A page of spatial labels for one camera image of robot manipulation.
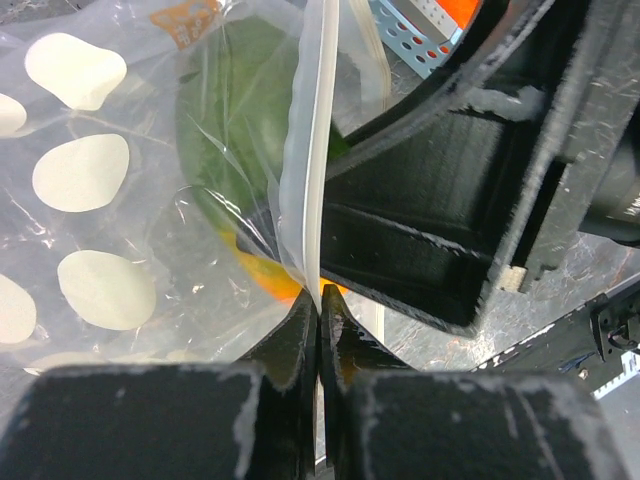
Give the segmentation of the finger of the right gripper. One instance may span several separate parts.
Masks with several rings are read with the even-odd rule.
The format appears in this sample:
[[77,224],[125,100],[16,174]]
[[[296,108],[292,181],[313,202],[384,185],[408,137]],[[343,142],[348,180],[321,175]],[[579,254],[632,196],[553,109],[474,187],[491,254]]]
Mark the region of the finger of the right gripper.
[[566,139],[584,27],[581,1],[482,2],[449,58],[330,157],[322,273],[475,334]]

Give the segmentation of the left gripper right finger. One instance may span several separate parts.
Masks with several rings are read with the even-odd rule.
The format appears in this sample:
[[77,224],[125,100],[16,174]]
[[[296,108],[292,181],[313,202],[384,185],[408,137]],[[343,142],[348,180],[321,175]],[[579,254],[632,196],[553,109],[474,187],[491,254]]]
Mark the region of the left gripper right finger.
[[339,479],[626,479],[612,430],[567,374],[421,372],[324,290],[327,462]]

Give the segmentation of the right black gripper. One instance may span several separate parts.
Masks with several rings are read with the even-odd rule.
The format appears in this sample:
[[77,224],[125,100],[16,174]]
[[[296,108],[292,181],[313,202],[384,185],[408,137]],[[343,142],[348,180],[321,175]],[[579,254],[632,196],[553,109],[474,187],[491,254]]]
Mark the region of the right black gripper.
[[499,22],[500,80],[539,87],[511,115],[499,178],[499,285],[556,269],[594,214],[639,109],[636,1],[512,1]]

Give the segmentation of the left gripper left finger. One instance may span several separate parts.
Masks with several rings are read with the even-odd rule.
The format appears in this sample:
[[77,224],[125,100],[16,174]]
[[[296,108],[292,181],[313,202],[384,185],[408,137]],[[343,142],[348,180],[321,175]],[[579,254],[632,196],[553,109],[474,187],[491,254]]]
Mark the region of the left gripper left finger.
[[318,314],[301,293],[238,360],[44,373],[1,440],[5,479],[308,479]]

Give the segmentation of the orange toy tangerine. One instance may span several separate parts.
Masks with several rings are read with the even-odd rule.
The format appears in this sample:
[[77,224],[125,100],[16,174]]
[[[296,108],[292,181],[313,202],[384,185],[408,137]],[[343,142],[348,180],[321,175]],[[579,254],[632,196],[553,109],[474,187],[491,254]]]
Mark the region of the orange toy tangerine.
[[461,29],[466,29],[481,5],[481,0],[437,0],[437,3]]

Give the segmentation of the green yellow toy mango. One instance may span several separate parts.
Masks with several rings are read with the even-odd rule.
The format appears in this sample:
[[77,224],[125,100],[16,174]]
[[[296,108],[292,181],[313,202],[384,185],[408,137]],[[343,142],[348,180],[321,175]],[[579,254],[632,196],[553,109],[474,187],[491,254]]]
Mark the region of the green yellow toy mango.
[[348,146],[331,118],[337,31],[315,11],[225,11],[188,55],[176,148],[191,193],[254,276],[322,296],[326,164]]

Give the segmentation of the clear dotted zip top bag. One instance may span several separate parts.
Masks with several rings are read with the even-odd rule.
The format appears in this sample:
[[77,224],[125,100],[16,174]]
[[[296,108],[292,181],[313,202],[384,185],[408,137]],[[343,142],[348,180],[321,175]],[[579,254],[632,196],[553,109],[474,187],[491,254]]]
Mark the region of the clear dotted zip top bag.
[[204,215],[176,148],[176,96],[225,11],[315,11],[337,31],[331,118],[345,140],[390,104],[369,2],[94,1],[4,24],[2,363],[226,356],[310,295],[268,290]]

